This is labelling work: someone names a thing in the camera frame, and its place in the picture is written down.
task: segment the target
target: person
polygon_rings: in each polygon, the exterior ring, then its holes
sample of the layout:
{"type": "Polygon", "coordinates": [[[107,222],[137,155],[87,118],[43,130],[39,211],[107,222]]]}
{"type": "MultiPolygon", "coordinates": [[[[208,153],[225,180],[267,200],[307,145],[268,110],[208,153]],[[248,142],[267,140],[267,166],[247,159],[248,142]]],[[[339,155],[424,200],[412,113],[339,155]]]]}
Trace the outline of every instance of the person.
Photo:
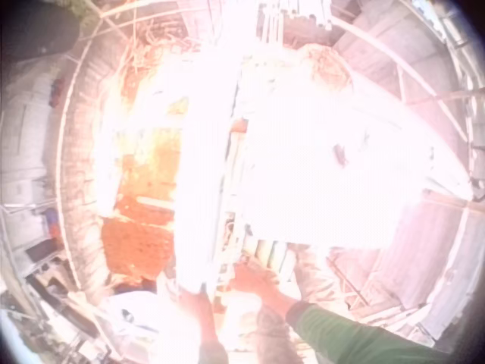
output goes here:
{"type": "MultiPolygon", "coordinates": [[[[234,290],[261,297],[262,310],[284,319],[316,353],[335,364],[442,363],[448,354],[416,344],[382,328],[354,322],[319,305],[282,294],[277,285],[245,264],[235,265],[234,290]]],[[[228,356],[218,341],[211,303],[205,291],[185,293],[202,327],[200,364],[226,364],[228,356]]]]}

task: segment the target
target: metal pipe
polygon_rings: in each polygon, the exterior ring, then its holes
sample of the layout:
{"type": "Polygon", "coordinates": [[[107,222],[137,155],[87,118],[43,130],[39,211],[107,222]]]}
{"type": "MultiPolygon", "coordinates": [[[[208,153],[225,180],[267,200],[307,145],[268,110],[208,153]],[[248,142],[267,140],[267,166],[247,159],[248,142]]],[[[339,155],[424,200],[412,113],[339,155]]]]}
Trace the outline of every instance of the metal pipe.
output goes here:
{"type": "Polygon", "coordinates": [[[459,91],[454,91],[452,93],[447,93],[446,95],[438,95],[438,96],[431,96],[425,99],[415,100],[406,102],[406,105],[418,105],[423,104],[425,102],[433,102],[433,101],[450,101],[450,100],[458,100],[458,99],[467,99],[469,97],[485,97],[485,87],[481,87],[480,89],[460,89],[459,91]]]}
{"type": "Polygon", "coordinates": [[[339,278],[343,279],[349,285],[349,287],[357,294],[358,300],[361,300],[366,306],[369,306],[369,302],[365,299],[364,296],[362,296],[361,292],[352,284],[352,282],[349,281],[349,279],[343,274],[343,272],[339,269],[339,267],[337,267],[336,264],[332,262],[331,259],[328,259],[328,258],[327,258],[327,263],[333,269],[335,274],[339,278]]]}
{"type": "MultiPolygon", "coordinates": [[[[364,30],[357,28],[354,25],[347,23],[346,21],[339,19],[338,17],[332,17],[332,24],[342,28],[343,30],[357,36],[358,38],[364,40],[365,42],[369,43],[374,48],[380,50],[382,53],[387,55],[391,58],[395,63],[397,63],[413,80],[421,85],[429,94],[432,96],[437,96],[436,91],[431,87],[431,85],[426,82],[426,80],[408,63],[406,62],[400,55],[395,53],[391,50],[387,45],[382,43],[380,40],[374,38],[367,34],[364,30]]],[[[467,142],[468,138],[465,132],[460,127],[460,124],[453,116],[452,112],[449,110],[448,106],[443,101],[438,100],[438,106],[443,111],[443,114],[451,121],[453,127],[456,129],[458,135],[463,139],[463,141],[467,142]]]]}
{"type": "MultiPolygon", "coordinates": [[[[93,10],[98,16],[100,19],[102,19],[102,15],[103,15],[103,12],[96,6],[94,5],[91,0],[84,0],[84,2],[86,3],[86,5],[88,5],[88,8],[90,8],[91,10],[93,10]]],[[[128,36],[123,33],[120,28],[118,28],[118,26],[113,23],[113,21],[111,19],[105,19],[106,23],[113,29],[116,31],[116,33],[118,33],[123,39],[125,40],[128,40],[128,36]]]]}
{"type": "MultiPolygon", "coordinates": [[[[122,24],[118,24],[117,28],[124,28],[128,27],[131,24],[138,23],[140,21],[145,21],[145,20],[150,20],[156,17],[164,17],[168,15],[174,15],[174,14],[180,14],[180,13],[186,13],[186,12],[191,12],[191,11],[207,11],[207,8],[187,8],[187,9],[179,9],[179,10],[172,10],[172,11],[165,11],[163,13],[158,13],[158,14],[152,14],[152,15],[147,15],[146,17],[139,17],[135,20],[130,20],[122,24]]],[[[106,29],[101,32],[97,32],[97,34],[92,35],[92,36],[87,36],[86,38],[81,38],[79,39],[79,42],[82,42],[83,40],[91,40],[93,38],[96,38],[97,36],[103,36],[105,34],[111,33],[113,29],[106,29]]]]}
{"type": "Polygon", "coordinates": [[[174,0],[138,0],[134,2],[129,2],[125,5],[118,6],[116,8],[110,9],[108,11],[102,12],[100,18],[110,17],[111,15],[123,13],[125,11],[133,10],[136,8],[142,8],[151,4],[157,4],[159,2],[173,2],[174,0]]]}
{"type": "MultiPolygon", "coordinates": [[[[103,20],[101,19],[96,25],[95,29],[93,30],[92,32],[93,35],[97,34],[102,24],[103,24],[103,20]]],[[[73,95],[74,85],[76,83],[77,77],[80,74],[81,67],[88,54],[88,51],[91,48],[91,45],[92,45],[92,39],[88,41],[88,43],[84,47],[83,53],[81,54],[81,57],[79,59],[79,63],[77,64],[76,69],[74,70],[72,79],[69,84],[69,88],[67,89],[66,102],[64,103],[64,107],[62,109],[62,114],[61,114],[61,125],[59,126],[59,138],[58,138],[57,155],[56,155],[56,161],[55,161],[55,193],[57,198],[57,209],[59,214],[59,227],[61,230],[62,239],[64,241],[64,248],[66,249],[66,254],[69,259],[70,270],[73,273],[74,281],[76,282],[77,288],[79,288],[81,291],[82,291],[82,288],[81,288],[80,279],[77,275],[76,267],[74,267],[73,254],[69,249],[69,244],[67,243],[67,233],[65,229],[64,214],[62,209],[62,198],[61,198],[61,163],[62,163],[62,146],[64,144],[64,129],[66,127],[67,112],[69,110],[70,98],[73,95]]],[[[115,359],[121,359],[122,355],[120,355],[116,347],[108,338],[102,326],[100,325],[99,321],[96,318],[94,318],[93,323],[98,329],[103,341],[107,343],[107,345],[113,352],[115,359]]]]}

